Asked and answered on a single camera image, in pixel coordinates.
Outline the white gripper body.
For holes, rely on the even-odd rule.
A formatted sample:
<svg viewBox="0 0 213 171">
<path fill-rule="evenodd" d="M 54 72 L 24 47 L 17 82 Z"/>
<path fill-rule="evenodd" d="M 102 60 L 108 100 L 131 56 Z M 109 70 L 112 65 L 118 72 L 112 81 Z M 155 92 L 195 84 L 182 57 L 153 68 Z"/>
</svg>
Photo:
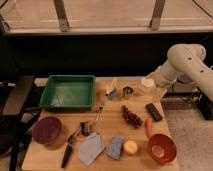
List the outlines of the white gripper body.
<svg viewBox="0 0 213 171">
<path fill-rule="evenodd" d="M 153 96 L 156 92 L 155 81 L 152 78 L 143 77 L 141 79 L 140 91 L 142 94 Z"/>
</svg>

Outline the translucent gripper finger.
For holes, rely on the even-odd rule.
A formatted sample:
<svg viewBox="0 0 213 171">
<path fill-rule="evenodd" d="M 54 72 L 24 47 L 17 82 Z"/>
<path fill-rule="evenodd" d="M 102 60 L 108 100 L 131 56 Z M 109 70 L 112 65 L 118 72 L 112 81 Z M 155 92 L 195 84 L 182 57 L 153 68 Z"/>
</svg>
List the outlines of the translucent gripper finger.
<svg viewBox="0 0 213 171">
<path fill-rule="evenodd" d="M 156 90 L 155 90 L 155 92 L 154 92 L 152 102 L 153 102 L 153 103 L 160 102 L 161 99 L 162 99 L 162 98 L 164 97 L 164 95 L 166 94 L 166 92 L 167 92 L 167 89 L 166 89 L 166 88 L 157 87 Z"/>
</svg>

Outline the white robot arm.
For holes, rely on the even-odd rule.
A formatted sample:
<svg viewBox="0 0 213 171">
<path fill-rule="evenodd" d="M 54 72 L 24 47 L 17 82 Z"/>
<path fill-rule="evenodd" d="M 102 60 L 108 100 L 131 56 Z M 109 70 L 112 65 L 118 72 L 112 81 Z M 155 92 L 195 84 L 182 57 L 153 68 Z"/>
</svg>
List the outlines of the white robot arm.
<svg viewBox="0 0 213 171">
<path fill-rule="evenodd" d="M 203 63 L 206 50 L 201 44 L 176 44 L 169 48 L 167 60 L 141 79 L 141 92 L 152 93 L 159 101 L 166 89 L 184 74 L 213 102 L 213 70 Z"/>
</svg>

